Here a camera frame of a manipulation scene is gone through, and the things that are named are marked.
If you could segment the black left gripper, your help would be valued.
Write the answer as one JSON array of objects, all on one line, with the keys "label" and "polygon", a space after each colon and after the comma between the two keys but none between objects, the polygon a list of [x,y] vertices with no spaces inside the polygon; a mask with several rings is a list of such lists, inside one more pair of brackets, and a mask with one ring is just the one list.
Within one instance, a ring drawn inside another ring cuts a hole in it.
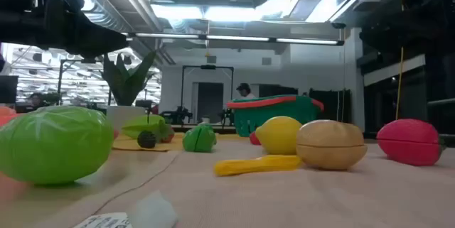
[{"label": "black left gripper", "polygon": [[42,49],[60,48],[95,58],[128,46],[127,37],[91,22],[81,11],[84,0],[48,0],[43,22]]}]

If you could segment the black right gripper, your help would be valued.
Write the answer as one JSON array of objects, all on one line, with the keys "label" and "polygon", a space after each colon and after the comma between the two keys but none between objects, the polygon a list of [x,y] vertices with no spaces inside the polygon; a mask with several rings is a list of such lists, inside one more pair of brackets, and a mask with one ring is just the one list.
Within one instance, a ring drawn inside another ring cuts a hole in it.
[{"label": "black right gripper", "polygon": [[368,17],[360,39],[381,53],[454,48],[454,0],[408,0],[408,9]]}]

